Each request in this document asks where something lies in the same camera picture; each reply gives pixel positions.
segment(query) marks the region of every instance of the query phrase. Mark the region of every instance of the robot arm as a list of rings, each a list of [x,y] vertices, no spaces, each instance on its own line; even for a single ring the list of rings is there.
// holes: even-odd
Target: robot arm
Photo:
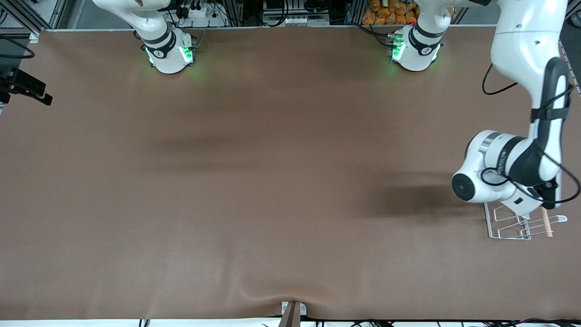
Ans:
[[[192,36],[169,28],[158,9],[170,0],[93,0],[97,7],[111,12],[135,29],[145,44],[149,61],[160,72],[173,74],[193,62]]]
[[[415,25],[406,25],[395,34],[401,34],[406,45],[398,58],[392,58],[403,68],[419,72],[436,59],[440,40],[450,26],[448,6],[471,7],[487,5],[491,0],[416,0],[420,8]]]
[[[491,51],[493,65],[531,97],[527,138],[486,130],[468,144],[452,178],[460,199],[500,201],[516,214],[561,199],[561,130],[568,113],[568,67],[558,40],[566,1],[498,0],[501,16]]]

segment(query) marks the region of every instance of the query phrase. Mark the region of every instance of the cable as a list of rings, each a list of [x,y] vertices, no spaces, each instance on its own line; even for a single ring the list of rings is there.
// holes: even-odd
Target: cable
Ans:
[[[488,74],[490,73],[490,71],[492,70],[492,64],[490,64],[490,67],[488,67],[488,70],[486,71],[486,74],[484,74],[484,78],[482,79],[482,92],[484,92],[484,94],[486,95],[495,95],[501,92],[504,92],[506,90],[508,90],[509,88],[517,85],[518,83],[512,83],[509,86],[505,87],[505,88],[501,88],[498,91],[494,91],[494,92],[487,92],[484,85],[486,84],[486,78],[488,77]]]
[[[4,18],[2,18],[0,25],[4,24],[4,22],[6,21],[6,18],[8,18],[8,12],[4,11],[4,9],[0,8],[0,18],[2,17],[3,14],[5,14],[5,15],[4,15]]]
[[[286,21],[286,18],[289,16],[289,0],[285,0],[285,5],[286,5],[286,14],[282,15],[281,19],[278,21],[278,23],[272,25],[271,27],[277,27]]]
[[[385,37],[387,37],[387,36],[388,36],[388,35],[387,35],[387,34],[385,34],[385,33],[375,33],[375,32],[373,32],[373,31],[370,31],[370,30],[366,29],[365,27],[363,27],[363,25],[359,25],[359,24],[357,24],[357,23],[348,23],[347,25],[357,26],[357,27],[358,27],[360,30],[362,30],[363,32],[365,32],[365,33],[367,33],[367,34],[370,34],[370,35],[373,35],[373,34],[375,34],[375,35],[377,35],[377,36],[385,36]]]
[[[167,14],[170,15],[171,23],[174,25],[174,27],[178,27],[178,25],[175,23],[174,16],[171,15],[170,10],[166,9],[166,11],[167,11]]]
[[[216,11],[216,2],[214,1],[213,3],[214,3],[214,8],[213,9],[214,9],[214,11]],[[218,10],[220,11],[220,13],[223,13],[224,16],[226,16],[228,19],[233,20],[233,21],[235,21],[237,23],[244,23],[243,20],[238,20],[238,19],[234,19],[234,18],[230,17],[230,15],[228,15],[227,12],[225,12],[224,10],[222,10],[222,8],[220,6],[218,6]]]
[[[202,32],[202,36],[200,37],[200,42],[196,43],[196,49],[202,46],[202,41],[204,40],[204,35],[206,35],[206,29]]]
[[[8,58],[8,59],[30,59],[30,58],[34,58],[34,56],[36,56],[36,54],[34,53],[34,51],[32,51],[31,49],[29,49],[27,46],[22,45],[18,42],[16,42],[13,38],[11,37],[7,37],[5,35],[0,34],[0,39],[4,39],[14,45],[16,45],[17,47],[24,49],[25,51],[28,51],[28,53],[30,53],[29,55],[7,55],[7,54],[0,54],[0,58]]]
[[[500,182],[500,183],[491,183],[491,182],[487,182],[487,181],[484,179],[484,173],[485,173],[485,172],[487,172],[487,171],[489,171],[489,170],[495,170],[495,168],[494,168],[494,167],[488,167],[488,168],[485,168],[485,169],[483,169],[483,170],[480,172],[480,179],[481,179],[481,180],[484,182],[484,184],[486,184],[486,185],[490,185],[490,186],[501,186],[501,185],[503,185],[503,184],[505,184],[506,182],[508,182],[508,181],[509,181],[509,178],[508,178],[508,177],[506,177],[506,176],[502,176],[502,177],[504,177],[504,178],[505,178],[505,180],[503,180],[503,181],[502,181],[502,182]]]
[[[383,45],[384,47],[387,47],[387,48],[389,48],[389,45],[388,45],[387,43],[383,43],[383,42],[382,42],[382,41],[379,39],[379,37],[378,37],[377,33],[373,31],[373,27],[371,27],[371,25],[369,25],[369,29],[371,30],[371,32],[373,33],[373,36],[374,36],[374,37],[375,37],[375,39],[376,39],[376,40],[379,42],[379,44]]]

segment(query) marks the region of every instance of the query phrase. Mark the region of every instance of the table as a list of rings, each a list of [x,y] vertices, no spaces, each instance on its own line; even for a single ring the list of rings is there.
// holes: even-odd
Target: table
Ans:
[[[581,318],[581,202],[492,240],[449,185],[474,134],[527,132],[521,87],[480,91],[493,33],[411,73],[358,29],[212,30],[171,76],[129,32],[42,33],[53,105],[0,118],[0,318]]]

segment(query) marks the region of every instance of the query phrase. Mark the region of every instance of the wooden stick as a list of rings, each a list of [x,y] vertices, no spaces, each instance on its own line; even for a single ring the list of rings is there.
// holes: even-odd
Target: wooden stick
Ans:
[[[543,207],[541,207],[541,214],[543,216],[543,225],[545,227],[547,237],[553,237],[553,231],[551,230],[551,222],[548,220],[547,210]]]

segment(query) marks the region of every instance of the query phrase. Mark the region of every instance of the metal frame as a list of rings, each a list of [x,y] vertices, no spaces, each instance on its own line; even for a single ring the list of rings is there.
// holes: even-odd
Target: metal frame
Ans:
[[[571,17],[573,12],[576,12],[579,9],[581,9],[581,0],[569,0],[567,4],[567,12],[565,14],[565,19]]]
[[[228,18],[230,21],[230,26],[238,27],[242,21],[242,9],[243,3],[239,0],[222,0],[222,6],[226,10],[228,16],[233,19]]]
[[[498,211],[503,210],[506,212],[511,212],[512,214],[508,216],[498,217]],[[546,234],[546,231],[542,230],[537,232],[537,228],[543,227],[543,219],[531,220],[530,215],[516,215],[505,205],[501,205],[492,209],[492,215],[490,214],[490,207],[487,202],[484,203],[484,211],[486,217],[486,225],[488,227],[488,236],[491,239],[503,239],[503,240],[530,240],[533,235]],[[565,215],[554,215],[548,217],[549,224],[567,222],[567,216]],[[492,223],[499,225],[498,223],[505,223],[503,227],[492,226]],[[518,232],[516,236],[503,236],[503,231],[512,231],[513,233]]]
[[[42,30],[51,28],[32,7],[22,0],[0,0],[0,5],[25,29],[36,36],[40,35]]]

